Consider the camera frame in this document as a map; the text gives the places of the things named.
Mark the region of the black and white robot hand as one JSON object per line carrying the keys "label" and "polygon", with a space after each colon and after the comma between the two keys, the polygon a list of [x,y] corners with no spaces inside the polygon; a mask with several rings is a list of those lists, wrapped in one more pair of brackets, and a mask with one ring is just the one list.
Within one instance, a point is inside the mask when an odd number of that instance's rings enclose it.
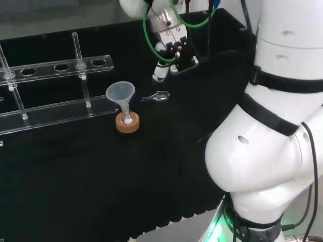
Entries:
{"label": "black and white robot hand", "polygon": [[156,36],[158,42],[154,46],[154,51],[170,62],[158,60],[152,74],[155,81],[163,82],[168,74],[175,76],[202,63],[184,25],[180,24],[157,32]]}

